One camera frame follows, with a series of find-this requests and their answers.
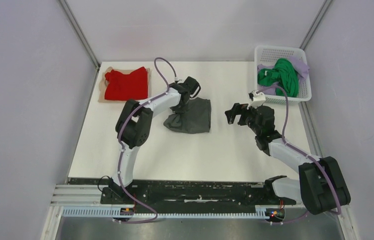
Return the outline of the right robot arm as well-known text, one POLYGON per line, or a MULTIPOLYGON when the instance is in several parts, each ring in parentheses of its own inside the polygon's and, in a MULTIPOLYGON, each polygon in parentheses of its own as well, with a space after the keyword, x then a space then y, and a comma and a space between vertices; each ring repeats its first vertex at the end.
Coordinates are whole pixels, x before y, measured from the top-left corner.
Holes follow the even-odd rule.
POLYGON ((282 198, 303 203, 313 215, 324 212, 341 214, 341 207, 349 205, 351 195, 338 161, 331 157, 310 154, 291 144, 275 125, 275 111, 265 105, 251 107, 235 103, 225 111, 228 124, 239 117, 238 125, 249 127, 255 134, 259 150, 280 160, 298 173, 298 180, 285 175, 265 180, 263 196, 270 204, 282 198))

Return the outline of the grey t shirt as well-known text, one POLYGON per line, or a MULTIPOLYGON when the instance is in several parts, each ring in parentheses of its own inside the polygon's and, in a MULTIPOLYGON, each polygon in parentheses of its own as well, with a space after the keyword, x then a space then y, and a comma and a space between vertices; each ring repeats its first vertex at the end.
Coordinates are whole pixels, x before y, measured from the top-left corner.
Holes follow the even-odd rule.
POLYGON ((163 125, 176 133, 201 134, 211 129, 211 101, 197 97, 181 107, 171 107, 172 114, 163 125))

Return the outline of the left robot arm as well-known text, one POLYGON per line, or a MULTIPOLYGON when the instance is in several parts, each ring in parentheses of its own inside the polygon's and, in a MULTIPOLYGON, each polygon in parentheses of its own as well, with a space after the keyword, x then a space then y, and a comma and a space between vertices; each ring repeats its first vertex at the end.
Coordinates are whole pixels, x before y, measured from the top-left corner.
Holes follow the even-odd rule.
POLYGON ((108 185, 113 197, 120 204, 131 200, 133 169, 140 147, 147 141, 152 120, 167 109, 186 110, 187 103, 201 90, 200 84, 192 77, 181 83, 174 82, 156 96, 144 100, 128 100, 115 126, 120 152, 117 168, 108 185))

